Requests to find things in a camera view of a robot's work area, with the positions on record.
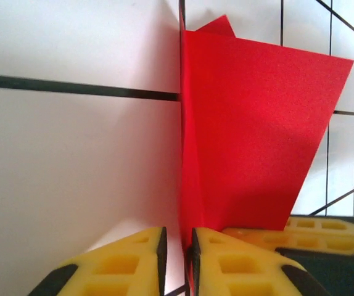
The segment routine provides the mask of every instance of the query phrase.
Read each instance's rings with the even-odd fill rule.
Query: red folded paper
[[[180,229],[282,230],[353,61],[181,27]]]

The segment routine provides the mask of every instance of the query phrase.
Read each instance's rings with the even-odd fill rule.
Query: red paper
[[[181,32],[185,249],[192,227],[283,229],[353,64],[225,20]]]

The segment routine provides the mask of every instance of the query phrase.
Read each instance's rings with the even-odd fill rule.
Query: red cardboard sheet
[[[282,230],[353,61],[234,37],[226,17],[181,32],[180,228]]]

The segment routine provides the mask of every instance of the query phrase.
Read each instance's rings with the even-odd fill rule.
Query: grid background
[[[354,0],[185,1],[189,30],[223,14],[239,38],[354,60]],[[176,218],[154,214],[177,209],[178,29],[177,0],[0,0],[0,295],[159,223],[166,292],[183,284]],[[293,213],[321,207],[354,216],[354,66]]]

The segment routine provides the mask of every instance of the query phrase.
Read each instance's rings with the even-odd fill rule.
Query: yellow plastic piece
[[[354,237],[354,224],[339,219],[290,217],[284,231]]]
[[[199,296],[299,296],[282,265],[305,269],[277,253],[208,228],[196,228],[200,245]]]
[[[295,233],[292,231],[268,231],[227,228],[223,233],[267,250],[278,247],[354,255],[354,236],[328,236],[324,234]]]
[[[78,269],[58,296],[158,296],[161,232],[150,228],[63,262]]]

